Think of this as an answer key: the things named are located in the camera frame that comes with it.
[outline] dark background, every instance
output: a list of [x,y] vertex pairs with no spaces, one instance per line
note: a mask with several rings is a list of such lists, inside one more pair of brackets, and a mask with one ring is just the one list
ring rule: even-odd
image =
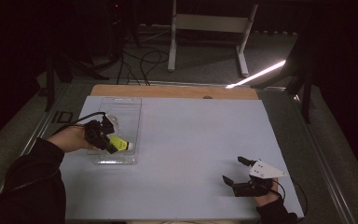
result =
[[[136,22],[171,23],[171,1],[133,2],[138,3],[132,9]],[[178,12],[242,16],[250,10],[243,1],[221,2],[178,1]],[[89,24],[79,20],[74,4],[69,0],[0,1],[0,130],[40,90],[35,78],[46,70],[48,43],[77,60],[90,60],[84,41],[84,27]],[[358,1],[262,6],[253,31],[300,34],[288,60],[295,61],[291,66],[302,72],[311,71],[313,83],[320,87],[358,159]]]

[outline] cable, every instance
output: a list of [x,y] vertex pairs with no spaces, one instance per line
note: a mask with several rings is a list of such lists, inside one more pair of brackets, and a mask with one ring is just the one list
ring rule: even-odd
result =
[[87,116],[85,116],[85,117],[83,117],[83,118],[81,118],[81,119],[77,119],[77,120],[72,121],[72,122],[70,122],[70,123],[64,124],[64,125],[62,125],[61,128],[59,128],[54,134],[59,133],[60,131],[66,129],[66,128],[70,127],[70,126],[79,126],[79,125],[77,125],[78,122],[80,122],[80,121],[82,121],[82,120],[84,120],[84,119],[88,119],[88,118],[94,117],[94,116],[96,116],[96,115],[103,115],[103,116],[105,116],[106,113],[105,113],[105,112],[95,112],[95,113],[89,114],[89,115],[87,115]]
[[299,223],[300,221],[302,221],[302,220],[305,218],[305,216],[306,216],[307,213],[308,213],[308,198],[307,198],[307,195],[305,194],[304,190],[298,185],[298,183],[297,183],[292,177],[290,177],[290,178],[291,178],[292,181],[295,183],[295,186],[300,189],[301,193],[302,193],[303,196],[304,196],[304,201],[305,201],[304,217],[300,218],[300,219],[297,221],[297,223]]
[[[128,71],[129,71],[129,72],[127,73],[127,83],[126,83],[126,84],[128,84],[128,83],[130,82],[130,80],[129,80],[129,74],[131,74],[131,75],[135,78],[135,80],[138,82],[138,84],[141,85],[141,83],[140,83],[139,80],[137,79],[136,75],[133,74],[133,72],[131,71],[131,66],[130,66],[130,64],[129,64],[129,63],[126,63],[126,62],[124,61],[124,54],[126,54],[126,55],[128,55],[128,56],[130,56],[130,57],[132,57],[132,58],[134,58],[134,59],[140,60],[139,66],[140,66],[140,69],[141,69],[142,76],[143,76],[143,78],[144,78],[144,80],[145,80],[145,85],[146,85],[146,86],[150,86],[150,83],[149,83],[148,78],[147,78],[147,76],[150,74],[150,72],[151,72],[153,69],[155,69],[160,63],[165,63],[165,62],[167,62],[168,59],[169,59],[168,53],[167,53],[167,52],[164,52],[164,51],[161,51],[161,50],[159,50],[159,49],[155,49],[155,48],[151,48],[151,47],[142,47],[141,49],[153,49],[153,50],[147,52],[147,53],[144,54],[141,58],[138,57],[138,56],[135,56],[135,55],[133,55],[133,54],[130,54],[130,53],[128,53],[128,52],[126,52],[126,51],[123,50],[123,55],[122,55],[122,58],[121,58],[121,65],[120,65],[120,71],[119,71],[119,74],[118,74],[118,76],[117,76],[117,84],[118,84],[118,81],[119,81],[119,79],[120,79],[120,77],[121,77],[122,67],[123,67],[123,65],[125,65],[126,68],[127,68]],[[153,54],[153,53],[157,53],[157,54],[158,54],[158,59],[157,59],[156,61],[147,60],[146,57],[149,56],[150,54]],[[147,71],[145,71],[145,70],[144,70],[144,64],[145,64],[145,63],[152,63],[153,65],[152,65],[152,67],[151,67],[150,69],[148,69]]]
[[278,193],[282,197],[282,199],[284,200],[286,198],[286,191],[284,190],[284,187],[278,181],[272,180],[272,182],[277,183],[281,187],[281,189],[283,191],[283,197],[282,197],[282,195],[280,193],[276,192],[275,190],[272,190],[272,189],[271,190],[273,192],[275,192],[275,193]]

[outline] yellow object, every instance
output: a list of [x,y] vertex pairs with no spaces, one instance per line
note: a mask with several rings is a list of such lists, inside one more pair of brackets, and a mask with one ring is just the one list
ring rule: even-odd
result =
[[115,148],[117,148],[118,151],[129,149],[129,142],[127,142],[113,134],[110,136],[110,144],[112,146],[114,146]]

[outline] person's hand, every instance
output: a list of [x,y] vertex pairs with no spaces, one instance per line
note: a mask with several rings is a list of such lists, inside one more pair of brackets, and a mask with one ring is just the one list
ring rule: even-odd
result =
[[[278,192],[278,178],[272,179],[272,188],[271,189]],[[268,194],[260,196],[260,197],[254,197],[254,199],[255,199],[255,202],[257,203],[257,206],[261,207],[268,203],[277,201],[279,199],[279,195],[270,191]]]
[[59,133],[52,135],[48,141],[63,152],[76,151],[80,148],[97,149],[84,138],[84,127],[70,126]]

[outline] white table surface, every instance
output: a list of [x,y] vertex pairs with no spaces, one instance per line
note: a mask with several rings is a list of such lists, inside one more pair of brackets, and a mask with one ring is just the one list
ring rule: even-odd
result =
[[[80,117],[98,111],[102,98],[89,96]],[[287,171],[258,100],[143,98],[137,147],[132,165],[94,164],[86,150],[65,155],[67,219],[254,219],[253,199],[234,197],[222,175],[250,179],[238,156]],[[290,178],[280,183],[287,210],[303,217]]]

